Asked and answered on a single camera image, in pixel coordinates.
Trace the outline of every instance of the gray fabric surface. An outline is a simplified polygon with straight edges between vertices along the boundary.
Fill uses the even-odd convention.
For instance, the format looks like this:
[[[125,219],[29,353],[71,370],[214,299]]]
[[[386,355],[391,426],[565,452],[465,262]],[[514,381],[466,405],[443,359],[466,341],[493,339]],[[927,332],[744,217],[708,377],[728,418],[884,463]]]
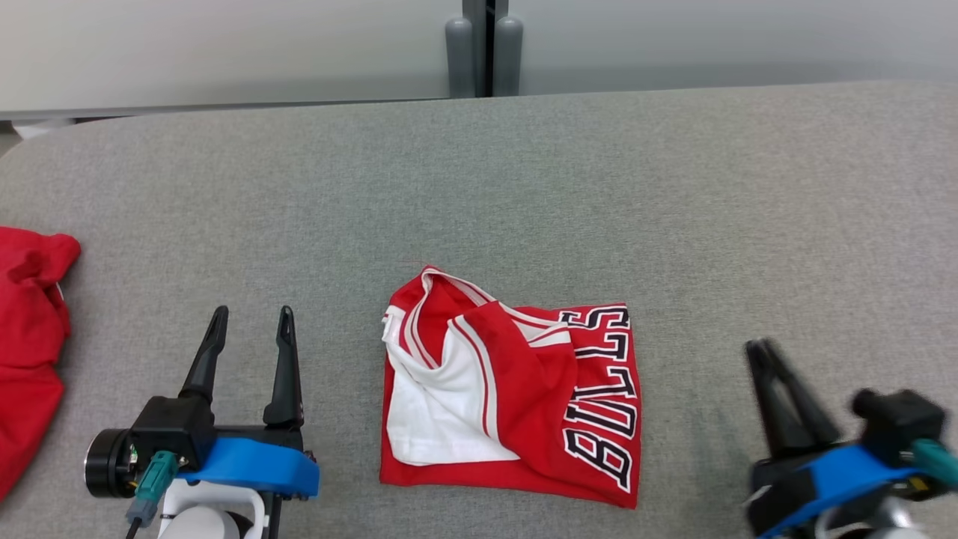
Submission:
[[[956,176],[958,86],[911,82],[201,112],[27,141],[0,160],[0,223],[83,254],[62,283],[66,394],[0,536],[120,536],[126,502],[82,484],[90,438],[178,389],[220,303],[217,419],[258,421],[288,303],[323,484],[284,537],[745,537],[764,457],[747,339],[777,338],[848,434],[859,387],[958,410]],[[628,303],[637,511],[378,483],[379,320],[425,263],[510,304]],[[956,506],[915,516],[948,537]]]

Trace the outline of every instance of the red shirt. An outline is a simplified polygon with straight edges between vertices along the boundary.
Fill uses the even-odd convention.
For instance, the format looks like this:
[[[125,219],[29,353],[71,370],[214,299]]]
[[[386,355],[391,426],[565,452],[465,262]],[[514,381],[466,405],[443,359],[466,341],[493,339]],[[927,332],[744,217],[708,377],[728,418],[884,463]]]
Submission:
[[[641,399],[624,304],[512,309],[427,267],[384,322],[382,482],[636,506]]]
[[[57,287],[77,240],[0,227],[0,500],[39,449],[63,384],[54,371],[70,319]]]

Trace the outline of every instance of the basketball jersey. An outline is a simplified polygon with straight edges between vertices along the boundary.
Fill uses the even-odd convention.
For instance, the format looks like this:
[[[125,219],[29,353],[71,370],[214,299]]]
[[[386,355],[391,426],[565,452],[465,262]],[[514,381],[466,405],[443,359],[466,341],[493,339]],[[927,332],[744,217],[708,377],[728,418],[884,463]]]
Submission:
[[[383,323],[382,482],[636,506],[641,399],[624,304],[510,308],[427,267]]]

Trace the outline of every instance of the cable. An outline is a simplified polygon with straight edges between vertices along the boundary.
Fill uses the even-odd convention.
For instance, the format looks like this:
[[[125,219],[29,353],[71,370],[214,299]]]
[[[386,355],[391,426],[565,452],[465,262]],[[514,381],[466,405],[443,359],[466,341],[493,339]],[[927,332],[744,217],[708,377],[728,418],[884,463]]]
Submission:
[[[140,524],[142,523],[143,521],[140,520],[140,517],[133,519],[133,523],[129,525],[129,531],[126,533],[126,539],[133,539],[133,536],[136,535],[136,530],[140,529]]]

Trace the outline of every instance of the white stripe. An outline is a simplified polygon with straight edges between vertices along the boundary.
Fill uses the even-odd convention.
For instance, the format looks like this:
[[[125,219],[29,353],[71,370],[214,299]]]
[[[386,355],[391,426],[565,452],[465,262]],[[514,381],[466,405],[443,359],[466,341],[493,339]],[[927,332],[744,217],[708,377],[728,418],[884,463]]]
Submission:
[[[406,324],[406,342],[410,343],[409,352],[417,360],[425,363],[426,365],[436,368],[439,366],[439,363],[429,354],[429,351],[426,350],[425,344],[422,343],[422,339],[419,334],[419,314],[422,310],[422,305],[425,304],[425,300],[429,297],[429,293],[432,292],[433,285],[433,275],[438,275],[444,277],[452,286],[456,287],[460,292],[466,295],[469,300],[475,304],[477,307],[480,305],[485,305],[490,301],[495,301],[495,298],[487,294],[485,291],[479,287],[473,285],[472,283],[460,279],[459,277],[454,277],[448,273],[443,273],[437,269],[424,269],[422,271],[422,299],[419,300],[419,303],[413,307],[412,312],[410,313],[410,321]]]
[[[427,269],[422,273],[423,277],[425,277],[427,274],[441,275],[442,277],[445,277],[449,280],[449,282],[452,283],[452,286],[456,287],[460,292],[468,296],[468,298],[472,300],[477,307],[480,305],[485,305],[491,301],[495,301],[494,297],[476,285],[468,282],[466,279],[460,279],[459,277],[455,277],[448,273],[443,273],[437,269]]]
[[[486,371],[486,388],[487,388],[487,399],[486,399],[486,430],[489,432],[489,437],[499,441],[499,420],[498,420],[498,396],[495,391],[495,375],[492,373],[492,363],[489,360],[489,350],[486,349],[486,345],[479,339],[479,336],[476,335],[472,326],[466,322],[464,316],[457,316],[456,323],[459,324],[459,327],[462,328],[463,332],[468,335],[472,341],[475,343],[476,348],[479,350],[479,359],[482,362],[482,368]]]
[[[572,342],[572,338],[569,337],[568,331],[557,331],[556,333],[547,335],[542,339],[533,340],[529,343],[531,348],[541,348],[543,346],[552,346],[553,344],[563,344]]]
[[[513,318],[518,318],[522,321],[529,322],[531,324],[539,324],[546,327],[552,327],[556,324],[565,323],[565,322],[559,322],[558,320],[547,320],[545,318],[536,318],[535,316],[529,316],[529,315],[526,315],[525,313],[518,312],[516,309],[513,309],[512,307],[507,307],[506,305],[502,306],[502,310],[508,313]]]

